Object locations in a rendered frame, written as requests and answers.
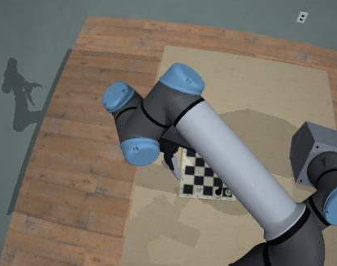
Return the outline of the black and white chessboard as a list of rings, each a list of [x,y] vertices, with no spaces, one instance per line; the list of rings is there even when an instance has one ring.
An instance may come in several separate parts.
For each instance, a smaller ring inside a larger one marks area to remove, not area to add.
[[[204,162],[204,160],[193,151],[183,148],[182,155],[182,177],[180,181],[179,197],[216,200],[236,201],[233,194],[227,196],[227,186],[220,180],[215,172]],[[201,187],[201,191],[196,190]],[[215,191],[222,187],[221,195]]]

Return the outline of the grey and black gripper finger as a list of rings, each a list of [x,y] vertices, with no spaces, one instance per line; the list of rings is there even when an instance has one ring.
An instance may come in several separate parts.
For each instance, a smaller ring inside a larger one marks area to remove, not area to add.
[[[165,163],[166,162],[166,163]],[[164,160],[161,161],[161,164],[170,169],[173,175],[178,179],[181,180],[182,174],[180,173],[180,168],[177,165],[178,158],[171,154],[169,151],[164,152]]]

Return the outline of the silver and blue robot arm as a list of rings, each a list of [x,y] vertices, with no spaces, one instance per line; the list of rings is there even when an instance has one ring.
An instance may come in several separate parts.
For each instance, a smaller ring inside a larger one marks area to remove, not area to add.
[[[102,105],[114,116],[124,159],[151,164],[159,139],[199,154],[264,229],[266,242],[228,266],[323,266],[322,230],[337,226],[337,152],[310,161],[308,180],[317,191],[297,203],[201,96],[204,87],[182,63],[171,65],[145,99],[123,81],[111,84]]]

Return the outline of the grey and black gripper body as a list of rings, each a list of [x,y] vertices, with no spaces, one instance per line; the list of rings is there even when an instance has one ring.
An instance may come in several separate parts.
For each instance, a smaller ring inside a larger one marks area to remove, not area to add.
[[[161,139],[158,140],[160,144],[160,152],[169,151],[171,154],[175,154],[178,151],[179,146],[173,145],[172,143],[163,141]]]

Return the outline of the black chess piece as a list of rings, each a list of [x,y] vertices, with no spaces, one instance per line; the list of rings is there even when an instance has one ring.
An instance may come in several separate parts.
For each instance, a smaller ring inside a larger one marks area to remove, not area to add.
[[[219,187],[218,189],[216,189],[216,191],[215,191],[215,194],[216,195],[221,195],[221,193],[222,193],[222,187]]]

